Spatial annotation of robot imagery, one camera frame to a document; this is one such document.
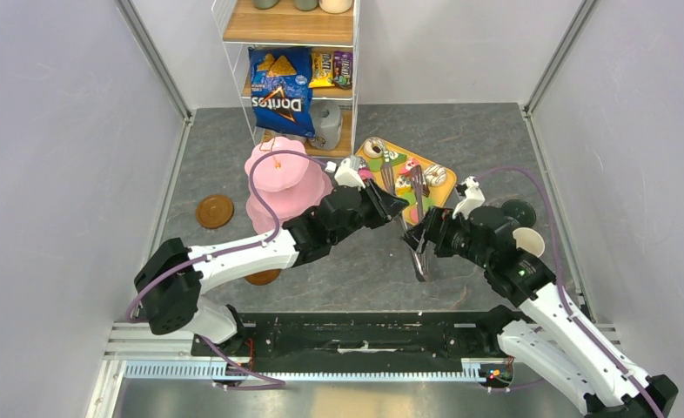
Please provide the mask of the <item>yellow cake slice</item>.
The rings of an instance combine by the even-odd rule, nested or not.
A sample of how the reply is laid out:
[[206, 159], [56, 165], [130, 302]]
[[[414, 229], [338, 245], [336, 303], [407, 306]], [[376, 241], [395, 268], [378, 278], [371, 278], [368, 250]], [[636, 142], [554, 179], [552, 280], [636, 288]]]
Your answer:
[[398, 176], [395, 180], [394, 186], [396, 194], [400, 197], [412, 192], [412, 181], [408, 176]]

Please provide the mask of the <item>metal serving tongs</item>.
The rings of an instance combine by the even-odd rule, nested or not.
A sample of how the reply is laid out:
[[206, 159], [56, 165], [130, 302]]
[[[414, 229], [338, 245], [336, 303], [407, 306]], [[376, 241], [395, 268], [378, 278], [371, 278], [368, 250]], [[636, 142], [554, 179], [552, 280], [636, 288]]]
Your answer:
[[[391, 193], [395, 193], [396, 178], [393, 171], [393, 151], [382, 151], [382, 163], [380, 174], [383, 180], [384, 189]], [[410, 213], [416, 213], [418, 221], [421, 221], [424, 216], [424, 189], [425, 179], [422, 169], [419, 165], [414, 165], [408, 172], [407, 178], [410, 180], [412, 186], [413, 196], [416, 205], [410, 210]], [[404, 216], [400, 215], [400, 223], [405, 232], [407, 243], [411, 246], [410, 253], [414, 265], [414, 272], [419, 282], [427, 282], [430, 279], [430, 273], [425, 256], [425, 241], [423, 239], [424, 230], [418, 226], [418, 223], [409, 224], [405, 221]]]

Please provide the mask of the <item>green cake slice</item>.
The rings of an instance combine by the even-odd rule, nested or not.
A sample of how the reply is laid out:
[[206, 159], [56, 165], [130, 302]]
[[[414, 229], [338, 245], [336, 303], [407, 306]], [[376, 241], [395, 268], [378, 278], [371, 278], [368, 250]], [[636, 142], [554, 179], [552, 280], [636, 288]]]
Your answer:
[[381, 169], [384, 169], [388, 166], [394, 167], [396, 165], [403, 164], [407, 161], [407, 159], [408, 157], [405, 153], [385, 149], [381, 154]]

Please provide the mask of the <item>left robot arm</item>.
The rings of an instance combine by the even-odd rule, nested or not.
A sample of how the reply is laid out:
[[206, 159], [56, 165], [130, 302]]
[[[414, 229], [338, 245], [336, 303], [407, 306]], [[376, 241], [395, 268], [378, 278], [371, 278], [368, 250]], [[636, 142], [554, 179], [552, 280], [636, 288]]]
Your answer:
[[405, 199], [368, 179], [363, 186], [338, 186], [279, 229], [214, 246], [185, 246], [166, 240], [137, 274], [136, 302], [151, 332], [187, 331], [212, 341], [225, 355], [240, 353], [246, 333], [236, 310], [206, 293], [255, 273], [303, 266], [362, 228], [375, 229], [398, 217]]

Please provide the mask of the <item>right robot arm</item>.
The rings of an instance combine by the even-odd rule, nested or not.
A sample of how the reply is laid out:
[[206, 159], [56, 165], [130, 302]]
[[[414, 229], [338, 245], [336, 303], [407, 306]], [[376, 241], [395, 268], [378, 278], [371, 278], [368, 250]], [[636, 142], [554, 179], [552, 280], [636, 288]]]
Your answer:
[[525, 363], [585, 417], [667, 417], [677, 386], [639, 367], [594, 326], [554, 272], [517, 246], [518, 225], [498, 207], [465, 216], [434, 206], [403, 240], [413, 249], [431, 244], [440, 258], [460, 256], [483, 268], [492, 290], [526, 316], [492, 309], [475, 333], [481, 353]]

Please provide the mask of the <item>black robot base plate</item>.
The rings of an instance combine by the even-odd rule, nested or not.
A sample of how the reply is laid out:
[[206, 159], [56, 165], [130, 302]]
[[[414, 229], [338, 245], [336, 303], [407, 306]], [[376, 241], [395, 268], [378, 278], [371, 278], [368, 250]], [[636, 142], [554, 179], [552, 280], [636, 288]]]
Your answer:
[[523, 313], [242, 313], [220, 349], [256, 372], [456, 372], [464, 358], [503, 358], [497, 335]]

